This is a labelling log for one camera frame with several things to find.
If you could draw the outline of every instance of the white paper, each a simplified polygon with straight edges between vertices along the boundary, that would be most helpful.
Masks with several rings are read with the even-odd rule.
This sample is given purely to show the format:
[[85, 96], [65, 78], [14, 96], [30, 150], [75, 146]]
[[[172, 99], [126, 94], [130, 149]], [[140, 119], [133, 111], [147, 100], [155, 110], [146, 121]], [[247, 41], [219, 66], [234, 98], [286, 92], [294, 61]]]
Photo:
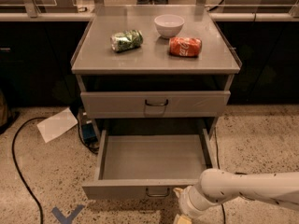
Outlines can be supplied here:
[[59, 137], [77, 124], [69, 108], [37, 124], [46, 143]]

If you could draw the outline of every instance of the white bowl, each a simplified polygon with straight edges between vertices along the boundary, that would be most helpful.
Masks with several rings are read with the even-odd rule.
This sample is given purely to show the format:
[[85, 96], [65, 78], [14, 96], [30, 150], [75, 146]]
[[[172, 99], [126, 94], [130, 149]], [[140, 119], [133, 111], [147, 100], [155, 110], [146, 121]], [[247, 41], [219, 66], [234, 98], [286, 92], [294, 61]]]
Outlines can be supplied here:
[[185, 20], [177, 15], [165, 14], [155, 18], [158, 33], [167, 39], [176, 36], [184, 23]]

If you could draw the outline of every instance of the red soda can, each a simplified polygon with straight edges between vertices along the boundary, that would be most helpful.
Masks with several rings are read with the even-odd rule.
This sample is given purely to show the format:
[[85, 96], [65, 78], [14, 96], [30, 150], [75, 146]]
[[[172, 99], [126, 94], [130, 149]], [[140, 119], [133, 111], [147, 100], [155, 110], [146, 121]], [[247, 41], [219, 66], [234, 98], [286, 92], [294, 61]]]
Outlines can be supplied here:
[[196, 57], [202, 47], [199, 38], [172, 37], [169, 39], [169, 53], [176, 56]]

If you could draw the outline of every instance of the closed drawer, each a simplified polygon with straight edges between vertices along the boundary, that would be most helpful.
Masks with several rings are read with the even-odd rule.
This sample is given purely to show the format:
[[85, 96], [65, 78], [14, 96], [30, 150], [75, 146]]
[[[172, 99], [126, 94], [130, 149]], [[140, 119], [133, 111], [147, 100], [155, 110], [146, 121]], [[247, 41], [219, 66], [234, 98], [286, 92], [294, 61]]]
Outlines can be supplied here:
[[138, 129], [132, 123], [123, 125], [124, 120], [120, 125], [113, 120], [102, 131], [94, 180], [83, 184], [89, 199], [174, 197], [173, 188], [195, 184], [213, 166], [203, 121], [131, 121]]
[[218, 117], [229, 91], [83, 92], [89, 118]]

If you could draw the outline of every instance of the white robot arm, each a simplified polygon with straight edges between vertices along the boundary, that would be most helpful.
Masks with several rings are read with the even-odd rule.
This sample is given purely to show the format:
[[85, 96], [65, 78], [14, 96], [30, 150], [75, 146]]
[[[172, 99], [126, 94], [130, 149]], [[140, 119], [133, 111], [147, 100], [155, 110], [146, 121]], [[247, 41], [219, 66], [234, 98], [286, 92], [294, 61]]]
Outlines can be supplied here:
[[261, 201], [299, 211], [299, 173], [234, 175], [219, 169], [206, 169], [198, 183], [174, 189], [183, 216], [175, 223], [191, 223], [209, 207], [236, 197]]

